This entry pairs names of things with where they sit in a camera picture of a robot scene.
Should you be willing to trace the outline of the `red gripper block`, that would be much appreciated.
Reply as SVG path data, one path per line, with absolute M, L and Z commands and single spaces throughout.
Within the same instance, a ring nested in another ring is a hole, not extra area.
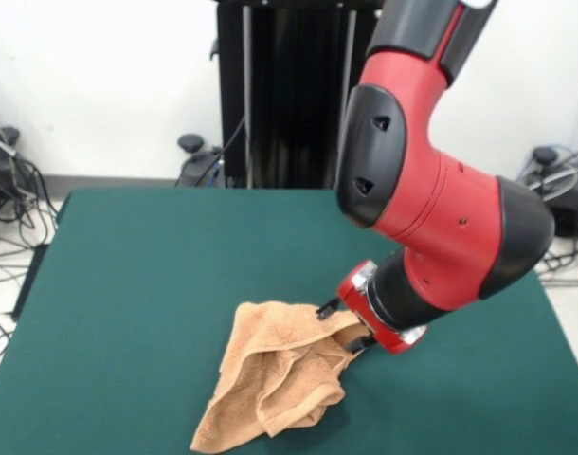
M 370 346 L 378 344 L 391 354 L 400 354 L 409 350 L 427 334 L 426 325 L 406 330 L 395 330 L 385 324 L 373 310 L 373 278 L 377 265 L 366 260 L 359 264 L 339 285 L 337 298 L 333 298 L 316 309 L 318 320 L 333 315 L 342 301 L 369 330 L 366 335 L 357 337 L 345 345 L 350 354 L 358 354 Z

